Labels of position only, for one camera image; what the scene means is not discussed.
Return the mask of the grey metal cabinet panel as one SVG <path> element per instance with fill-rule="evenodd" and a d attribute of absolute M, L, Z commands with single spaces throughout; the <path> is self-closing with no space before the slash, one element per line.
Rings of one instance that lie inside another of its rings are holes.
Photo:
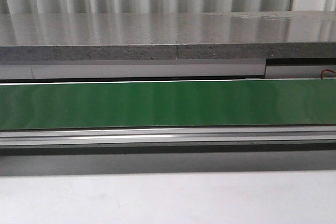
<path fill-rule="evenodd" d="M 96 78 L 318 78 L 334 58 L 1 62 L 2 80 Z"/>

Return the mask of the green conveyor belt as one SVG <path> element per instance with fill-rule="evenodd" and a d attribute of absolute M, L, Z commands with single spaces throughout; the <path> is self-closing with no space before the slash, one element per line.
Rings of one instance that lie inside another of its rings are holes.
<path fill-rule="evenodd" d="M 335 123 L 335 80 L 1 86 L 1 129 Z"/>

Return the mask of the grey stone counter slab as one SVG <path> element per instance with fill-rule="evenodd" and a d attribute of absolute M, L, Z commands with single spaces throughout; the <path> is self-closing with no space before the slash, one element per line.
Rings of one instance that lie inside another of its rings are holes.
<path fill-rule="evenodd" d="M 2 14 L 1 60 L 335 60 L 335 12 Z"/>

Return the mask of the aluminium conveyor frame rail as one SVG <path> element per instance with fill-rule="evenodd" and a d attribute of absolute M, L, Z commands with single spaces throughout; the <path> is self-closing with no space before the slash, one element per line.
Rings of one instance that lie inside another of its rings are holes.
<path fill-rule="evenodd" d="M 2 131 L 1 147 L 335 140 L 334 125 Z"/>

